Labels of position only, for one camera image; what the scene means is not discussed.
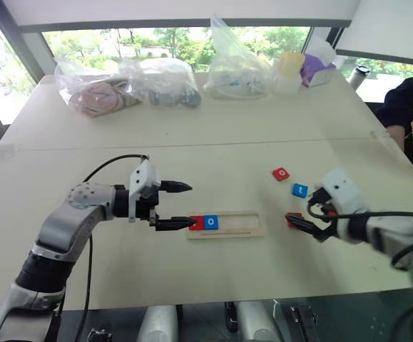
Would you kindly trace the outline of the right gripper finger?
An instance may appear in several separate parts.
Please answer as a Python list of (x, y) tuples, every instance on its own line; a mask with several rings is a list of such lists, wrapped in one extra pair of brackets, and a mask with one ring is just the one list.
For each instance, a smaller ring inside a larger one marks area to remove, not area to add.
[(321, 229), (318, 226), (311, 221), (306, 220), (298, 213), (287, 213), (285, 215), (285, 219), (287, 220), (287, 225), (290, 228), (298, 229), (308, 234), (319, 234), (321, 232)]

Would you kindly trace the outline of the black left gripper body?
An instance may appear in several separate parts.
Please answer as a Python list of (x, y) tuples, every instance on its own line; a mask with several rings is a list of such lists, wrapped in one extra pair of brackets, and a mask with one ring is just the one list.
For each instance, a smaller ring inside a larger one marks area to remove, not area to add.
[(159, 227), (159, 216), (156, 207), (159, 205), (159, 185), (142, 187), (138, 192), (135, 204), (135, 218), (149, 222), (151, 227)]

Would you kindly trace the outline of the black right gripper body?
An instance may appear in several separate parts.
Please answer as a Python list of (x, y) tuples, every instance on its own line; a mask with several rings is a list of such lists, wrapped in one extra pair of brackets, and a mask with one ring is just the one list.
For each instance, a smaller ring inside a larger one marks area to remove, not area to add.
[(328, 212), (327, 214), (312, 213), (311, 216), (330, 224), (325, 229), (315, 228), (315, 232), (312, 235), (318, 242), (324, 242), (330, 237), (337, 237), (337, 212)]

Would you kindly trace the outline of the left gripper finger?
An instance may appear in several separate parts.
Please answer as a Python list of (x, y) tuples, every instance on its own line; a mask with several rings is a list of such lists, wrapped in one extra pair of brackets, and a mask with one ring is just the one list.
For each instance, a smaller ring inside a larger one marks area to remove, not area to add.
[(196, 224), (197, 219), (190, 217), (171, 217), (170, 219), (159, 219), (155, 221), (157, 232), (176, 231)]
[(187, 192), (187, 191), (191, 191), (192, 189), (193, 188), (190, 185), (184, 182), (162, 180), (160, 183), (160, 191), (164, 191), (167, 193)]

